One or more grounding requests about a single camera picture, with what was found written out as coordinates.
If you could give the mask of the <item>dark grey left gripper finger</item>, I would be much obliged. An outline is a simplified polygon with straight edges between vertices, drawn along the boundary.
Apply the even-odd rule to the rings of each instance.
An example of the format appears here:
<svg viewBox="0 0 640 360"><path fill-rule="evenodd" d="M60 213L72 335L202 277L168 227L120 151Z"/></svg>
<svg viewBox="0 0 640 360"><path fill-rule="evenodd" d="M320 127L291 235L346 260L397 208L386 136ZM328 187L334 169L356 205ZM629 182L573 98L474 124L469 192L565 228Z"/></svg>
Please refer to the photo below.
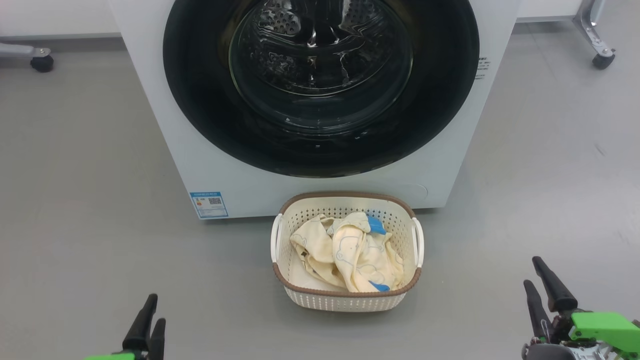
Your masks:
<svg viewBox="0 0 640 360"><path fill-rule="evenodd" d="M122 341L124 351L148 352L150 349L151 325L158 303L157 294L149 294L137 313Z"/></svg>
<svg viewBox="0 0 640 360"><path fill-rule="evenodd" d="M155 322L149 339L149 360L164 360L166 319L160 317Z"/></svg>

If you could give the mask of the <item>washing machine door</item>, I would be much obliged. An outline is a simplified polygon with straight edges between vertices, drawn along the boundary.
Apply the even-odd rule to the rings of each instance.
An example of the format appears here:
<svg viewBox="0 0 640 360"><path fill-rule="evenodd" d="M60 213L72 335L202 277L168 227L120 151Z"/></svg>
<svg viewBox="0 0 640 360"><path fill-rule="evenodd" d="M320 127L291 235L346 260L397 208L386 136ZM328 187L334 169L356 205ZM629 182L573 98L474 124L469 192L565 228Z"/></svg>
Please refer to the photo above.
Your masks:
<svg viewBox="0 0 640 360"><path fill-rule="evenodd" d="M175 0L167 84L211 144L302 178L411 155L460 111L480 34L470 0Z"/></svg>

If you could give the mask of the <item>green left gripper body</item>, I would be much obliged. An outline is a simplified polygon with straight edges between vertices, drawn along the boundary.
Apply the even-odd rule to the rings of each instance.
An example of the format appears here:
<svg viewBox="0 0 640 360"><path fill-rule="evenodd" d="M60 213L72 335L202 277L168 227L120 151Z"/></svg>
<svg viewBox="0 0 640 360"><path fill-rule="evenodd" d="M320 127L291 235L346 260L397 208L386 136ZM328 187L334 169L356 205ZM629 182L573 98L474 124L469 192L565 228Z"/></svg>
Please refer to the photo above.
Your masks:
<svg viewBox="0 0 640 360"><path fill-rule="evenodd" d="M147 354L139 351L120 351L85 357L84 360L147 360Z"/></svg>

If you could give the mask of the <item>white front-load washing machine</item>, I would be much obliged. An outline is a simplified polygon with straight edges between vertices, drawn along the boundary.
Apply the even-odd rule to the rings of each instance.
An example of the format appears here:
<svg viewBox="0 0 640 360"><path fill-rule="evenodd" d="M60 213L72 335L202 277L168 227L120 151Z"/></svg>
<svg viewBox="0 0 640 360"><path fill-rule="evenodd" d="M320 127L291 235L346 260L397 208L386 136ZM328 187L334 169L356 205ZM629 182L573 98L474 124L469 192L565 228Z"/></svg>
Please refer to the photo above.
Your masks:
<svg viewBox="0 0 640 360"><path fill-rule="evenodd" d="M186 118L167 81L163 39L175 0L108 0L134 68L187 193L220 192L228 218L275 215L294 196L362 192L392 196L411 209L444 207L505 54L522 0L470 0L480 57L491 60L455 117L416 152L381 168L345 177L293 177L251 166L213 145Z"/></svg>

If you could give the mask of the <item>grey metal frame leg caster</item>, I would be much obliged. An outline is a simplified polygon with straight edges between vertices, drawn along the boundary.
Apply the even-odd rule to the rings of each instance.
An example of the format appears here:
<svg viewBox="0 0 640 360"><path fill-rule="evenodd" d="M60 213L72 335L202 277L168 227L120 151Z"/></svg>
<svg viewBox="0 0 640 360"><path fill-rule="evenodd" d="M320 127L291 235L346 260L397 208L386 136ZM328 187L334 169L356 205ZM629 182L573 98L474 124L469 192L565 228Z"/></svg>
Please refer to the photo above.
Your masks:
<svg viewBox="0 0 640 360"><path fill-rule="evenodd" d="M596 55L592 64L596 69L604 70L613 63L615 49L610 47L598 34L596 26L606 0L581 0L572 20L576 29L594 48Z"/></svg>
<svg viewBox="0 0 640 360"><path fill-rule="evenodd" d="M48 73L54 68L50 48L0 42L0 59L30 59L30 66L39 73Z"/></svg>

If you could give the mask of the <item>blue energy label sticker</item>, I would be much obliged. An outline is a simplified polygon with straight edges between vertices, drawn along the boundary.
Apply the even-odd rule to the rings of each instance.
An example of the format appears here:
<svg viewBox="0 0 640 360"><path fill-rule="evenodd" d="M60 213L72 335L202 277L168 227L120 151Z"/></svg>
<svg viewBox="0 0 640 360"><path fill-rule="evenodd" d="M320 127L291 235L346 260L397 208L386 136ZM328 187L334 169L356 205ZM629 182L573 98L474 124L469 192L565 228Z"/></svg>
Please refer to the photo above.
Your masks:
<svg viewBox="0 0 640 360"><path fill-rule="evenodd" d="M226 204L220 192L189 193L198 218L201 220L228 218Z"/></svg>

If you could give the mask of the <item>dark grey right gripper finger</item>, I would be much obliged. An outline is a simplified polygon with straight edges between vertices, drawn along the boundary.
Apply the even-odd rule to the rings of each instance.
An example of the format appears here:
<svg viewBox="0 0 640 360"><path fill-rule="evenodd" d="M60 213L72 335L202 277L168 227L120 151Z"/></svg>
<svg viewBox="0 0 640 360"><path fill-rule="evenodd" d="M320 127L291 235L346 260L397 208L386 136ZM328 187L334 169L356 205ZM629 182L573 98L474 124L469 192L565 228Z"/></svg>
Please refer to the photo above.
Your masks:
<svg viewBox="0 0 640 360"><path fill-rule="evenodd" d="M552 271L540 256L532 258L535 273L541 278L547 294L547 307L550 312L573 312L578 309L578 300L567 289L566 285Z"/></svg>
<svg viewBox="0 0 640 360"><path fill-rule="evenodd" d="M542 305L541 296L532 281L524 280L523 286L526 292L526 305L534 335L534 340L532 341L539 344L550 344L553 324Z"/></svg>

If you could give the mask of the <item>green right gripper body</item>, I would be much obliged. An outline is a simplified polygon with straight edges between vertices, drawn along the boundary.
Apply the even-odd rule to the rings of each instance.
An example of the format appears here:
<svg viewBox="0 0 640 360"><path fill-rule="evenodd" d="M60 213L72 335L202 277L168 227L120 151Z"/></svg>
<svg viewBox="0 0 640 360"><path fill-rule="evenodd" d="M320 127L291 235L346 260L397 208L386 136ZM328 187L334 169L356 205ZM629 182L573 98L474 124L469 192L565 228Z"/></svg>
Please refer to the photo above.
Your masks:
<svg viewBox="0 0 640 360"><path fill-rule="evenodd" d="M617 312L567 312L554 318L548 341L570 347L606 344L615 351L640 351L640 326Z"/></svg>

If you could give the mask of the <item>cream bear-print garment blue trim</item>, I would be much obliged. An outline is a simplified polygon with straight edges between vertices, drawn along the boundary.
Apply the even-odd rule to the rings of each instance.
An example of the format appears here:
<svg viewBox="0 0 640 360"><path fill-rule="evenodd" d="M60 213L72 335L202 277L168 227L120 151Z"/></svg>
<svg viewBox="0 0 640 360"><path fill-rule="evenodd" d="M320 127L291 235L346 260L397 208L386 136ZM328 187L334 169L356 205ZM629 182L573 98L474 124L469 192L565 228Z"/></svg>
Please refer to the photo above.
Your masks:
<svg viewBox="0 0 640 360"><path fill-rule="evenodd" d="M393 233L376 217L352 212L335 219L328 234L334 265L352 293L390 292L404 280L403 258L391 245Z"/></svg>

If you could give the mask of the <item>cream perforated laundry basket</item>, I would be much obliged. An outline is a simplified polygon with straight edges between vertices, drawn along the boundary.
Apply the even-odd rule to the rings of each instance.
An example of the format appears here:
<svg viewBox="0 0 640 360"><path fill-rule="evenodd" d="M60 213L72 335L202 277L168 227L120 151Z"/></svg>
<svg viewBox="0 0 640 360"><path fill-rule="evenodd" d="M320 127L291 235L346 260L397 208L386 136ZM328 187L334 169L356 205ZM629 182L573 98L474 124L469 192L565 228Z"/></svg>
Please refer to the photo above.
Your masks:
<svg viewBox="0 0 640 360"><path fill-rule="evenodd" d="M290 235L318 215L343 219L354 212L378 218L385 230L393 234L391 246L403 259L404 279L399 289L349 292L313 278L302 265L290 243ZM388 194L304 193L289 199L274 219L270 257L276 278L298 306L325 312L385 312L395 308L418 283L425 259L425 235L413 209Z"/></svg>

